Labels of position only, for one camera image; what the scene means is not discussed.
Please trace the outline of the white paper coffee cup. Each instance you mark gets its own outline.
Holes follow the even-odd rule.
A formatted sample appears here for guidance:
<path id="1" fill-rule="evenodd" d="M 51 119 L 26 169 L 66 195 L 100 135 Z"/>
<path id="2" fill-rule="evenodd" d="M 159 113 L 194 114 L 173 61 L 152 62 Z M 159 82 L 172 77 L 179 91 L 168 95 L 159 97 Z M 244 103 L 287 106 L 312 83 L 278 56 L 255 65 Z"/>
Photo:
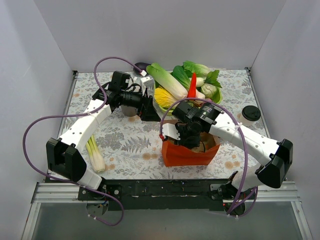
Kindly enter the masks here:
<path id="1" fill-rule="evenodd" d="M 246 119 L 242 113 L 239 114 L 239 120 L 240 123 L 242 123 L 244 126 L 252 126 L 256 123 L 256 121 L 248 120 Z"/>

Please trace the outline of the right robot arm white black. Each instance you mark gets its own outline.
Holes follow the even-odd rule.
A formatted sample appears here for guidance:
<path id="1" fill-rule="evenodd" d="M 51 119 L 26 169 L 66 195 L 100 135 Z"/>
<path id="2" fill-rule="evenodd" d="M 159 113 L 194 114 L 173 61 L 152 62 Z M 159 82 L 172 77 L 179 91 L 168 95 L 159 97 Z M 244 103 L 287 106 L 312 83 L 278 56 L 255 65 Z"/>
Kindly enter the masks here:
<path id="1" fill-rule="evenodd" d="M 185 124 L 179 131 L 181 139 L 205 132 L 232 143 L 257 160 L 255 166 L 231 175 L 224 186 L 230 198 L 237 199 L 246 190 L 259 185 L 274 189 L 281 187 L 293 162 L 291 141 L 277 141 L 262 136 L 240 125 L 223 108 L 209 102 L 197 108 L 183 101 L 175 107 L 172 114 Z"/>

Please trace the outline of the orange paper bag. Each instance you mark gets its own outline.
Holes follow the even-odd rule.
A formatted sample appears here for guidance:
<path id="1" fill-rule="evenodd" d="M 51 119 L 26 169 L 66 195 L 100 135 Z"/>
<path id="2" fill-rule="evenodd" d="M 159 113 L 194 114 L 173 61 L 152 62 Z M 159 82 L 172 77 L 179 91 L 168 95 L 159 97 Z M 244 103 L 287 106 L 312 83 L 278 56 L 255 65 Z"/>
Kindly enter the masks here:
<path id="1" fill-rule="evenodd" d="M 180 121 L 166 120 L 164 124 L 170 123 L 175 125 L 177 122 Z M 193 147 L 177 145 L 175 143 L 176 140 L 170 137 L 161 137 L 161 139 L 161 154 L 166 167 L 206 166 L 212 161 L 220 148 L 220 140 L 217 136 L 214 136 L 216 146 L 212 147 L 206 152 L 193 152 L 191 151 Z"/>

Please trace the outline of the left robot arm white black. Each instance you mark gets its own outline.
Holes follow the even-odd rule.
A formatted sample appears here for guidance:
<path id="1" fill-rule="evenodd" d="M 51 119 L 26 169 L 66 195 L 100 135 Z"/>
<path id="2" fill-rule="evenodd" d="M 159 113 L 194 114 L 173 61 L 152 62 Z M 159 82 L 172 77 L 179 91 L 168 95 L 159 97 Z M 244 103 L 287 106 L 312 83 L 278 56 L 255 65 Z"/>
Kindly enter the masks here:
<path id="1" fill-rule="evenodd" d="M 106 196 L 102 177 L 89 168 L 81 153 L 99 125 L 118 107 L 132 107 L 145 122 L 159 122 L 160 117 L 153 105 L 148 89 L 154 85 L 151 77 L 145 76 L 133 83 L 138 91 L 130 91 L 130 74 L 115 71 L 110 82 L 99 88 L 92 96 L 84 116 L 79 118 L 58 139 L 46 143 L 48 168 L 64 178 L 89 188 L 95 200 Z"/>

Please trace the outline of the black plastic cup lid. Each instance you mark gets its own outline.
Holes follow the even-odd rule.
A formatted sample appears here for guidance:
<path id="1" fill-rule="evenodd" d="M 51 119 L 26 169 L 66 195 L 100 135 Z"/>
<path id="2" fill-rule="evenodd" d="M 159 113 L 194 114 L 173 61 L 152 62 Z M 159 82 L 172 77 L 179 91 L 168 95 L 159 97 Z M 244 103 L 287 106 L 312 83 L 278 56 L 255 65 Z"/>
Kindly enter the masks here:
<path id="1" fill-rule="evenodd" d="M 261 111 L 257 106 L 247 105 L 241 111 L 242 116 L 251 122 L 256 122 L 261 118 Z"/>

